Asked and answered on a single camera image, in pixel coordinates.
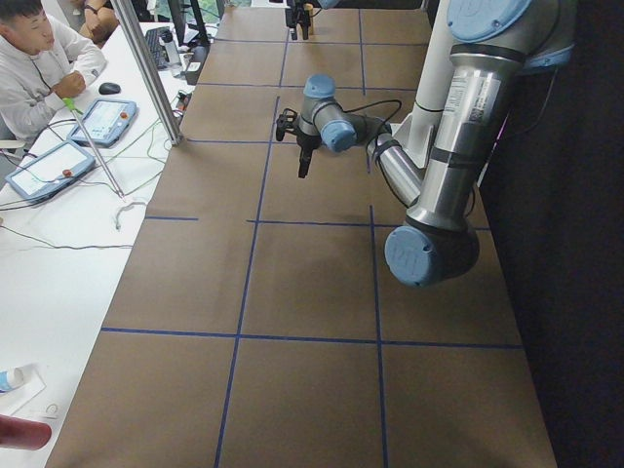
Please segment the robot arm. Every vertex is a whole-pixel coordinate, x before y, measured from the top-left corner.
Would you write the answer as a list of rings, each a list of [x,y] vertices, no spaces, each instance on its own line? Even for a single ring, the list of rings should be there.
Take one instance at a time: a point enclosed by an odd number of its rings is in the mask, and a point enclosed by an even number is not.
[[[480,251],[468,199],[515,83],[569,61],[576,12],[573,1],[442,1],[412,112],[398,128],[343,109],[333,79],[316,74],[301,108],[279,116],[276,136],[295,136],[300,176],[320,146],[336,153],[364,147],[407,209],[385,243],[392,274],[411,287],[460,276]]]

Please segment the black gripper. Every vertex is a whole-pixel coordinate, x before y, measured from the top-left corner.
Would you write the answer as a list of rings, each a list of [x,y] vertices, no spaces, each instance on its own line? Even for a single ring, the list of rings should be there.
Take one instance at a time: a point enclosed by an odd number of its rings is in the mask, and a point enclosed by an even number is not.
[[[306,178],[308,175],[313,152],[320,146],[320,136],[309,135],[302,129],[297,129],[296,142],[300,147],[297,176],[299,178]]]
[[[287,0],[286,9],[286,25],[290,28],[291,38],[297,40],[296,26],[300,25],[302,29],[303,40],[309,40],[309,24],[306,23],[307,17],[304,12],[303,0]]]

